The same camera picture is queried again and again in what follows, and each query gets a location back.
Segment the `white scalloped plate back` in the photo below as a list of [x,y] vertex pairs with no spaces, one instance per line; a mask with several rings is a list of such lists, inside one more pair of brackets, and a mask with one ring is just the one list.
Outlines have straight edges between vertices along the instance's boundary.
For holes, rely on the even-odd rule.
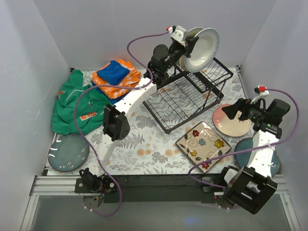
[[191,73],[205,69],[215,57],[219,46],[219,34],[214,28],[204,28],[190,58],[185,58],[185,66]]

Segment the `white scalloped plate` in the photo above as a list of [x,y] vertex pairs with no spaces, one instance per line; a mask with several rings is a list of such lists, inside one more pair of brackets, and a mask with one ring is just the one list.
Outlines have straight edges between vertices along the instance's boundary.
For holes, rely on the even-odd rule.
[[219,46],[219,34],[214,28],[204,28],[190,58],[185,58],[185,66],[191,73],[205,69],[215,57]]
[[188,32],[187,32],[187,36],[188,37],[194,37],[196,36],[200,31],[202,31],[204,28],[203,27],[194,27],[192,29],[190,29]]

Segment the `white scalloped plate front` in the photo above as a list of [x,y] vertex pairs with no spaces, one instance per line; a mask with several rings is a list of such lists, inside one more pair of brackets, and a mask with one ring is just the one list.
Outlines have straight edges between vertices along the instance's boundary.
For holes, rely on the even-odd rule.
[[204,28],[203,27],[194,27],[192,29],[190,29],[188,32],[187,32],[187,36],[188,37],[194,37],[196,36],[200,31],[202,31]]

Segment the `square floral plate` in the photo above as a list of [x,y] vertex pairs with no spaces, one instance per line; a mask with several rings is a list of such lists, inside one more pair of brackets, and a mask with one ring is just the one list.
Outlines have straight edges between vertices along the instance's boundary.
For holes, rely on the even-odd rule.
[[198,123],[175,144],[194,165],[231,150],[231,146],[205,122]]

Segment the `cream and green round plate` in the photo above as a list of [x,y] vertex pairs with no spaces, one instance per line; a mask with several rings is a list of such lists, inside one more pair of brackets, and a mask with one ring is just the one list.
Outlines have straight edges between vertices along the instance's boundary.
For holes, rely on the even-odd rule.
[[180,60],[179,60],[179,64],[180,64],[180,68],[181,68],[181,70],[183,70],[183,71],[187,71],[187,68],[186,68],[186,66],[185,66],[185,56],[183,55],[181,58],[180,58]]

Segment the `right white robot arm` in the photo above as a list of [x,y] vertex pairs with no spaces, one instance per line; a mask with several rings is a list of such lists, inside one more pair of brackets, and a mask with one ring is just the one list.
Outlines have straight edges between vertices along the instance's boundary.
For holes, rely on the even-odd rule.
[[256,214],[276,192],[278,184],[271,179],[271,161],[275,143],[282,136],[279,125],[289,110],[290,105],[279,99],[274,99],[267,109],[260,108],[260,101],[243,98],[222,108],[229,119],[241,112],[239,120],[251,120],[256,132],[248,164],[241,169],[225,167],[218,178],[218,187],[230,204]]

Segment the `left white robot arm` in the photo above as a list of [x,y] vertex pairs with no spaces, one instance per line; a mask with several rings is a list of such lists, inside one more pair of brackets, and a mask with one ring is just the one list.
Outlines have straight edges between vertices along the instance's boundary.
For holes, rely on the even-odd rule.
[[107,175],[114,185],[118,185],[117,181],[107,173],[105,166],[118,142],[130,132],[128,117],[147,97],[155,93],[158,87],[167,84],[168,70],[182,56],[189,58],[198,40],[198,36],[186,36],[173,39],[170,47],[163,44],[156,46],[139,84],[124,99],[114,105],[105,106],[103,137],[99,149],[94,151],[97,163],[79,172],[87,190],[93,193],[105,191],[108,185],[103,182],[102,175]]

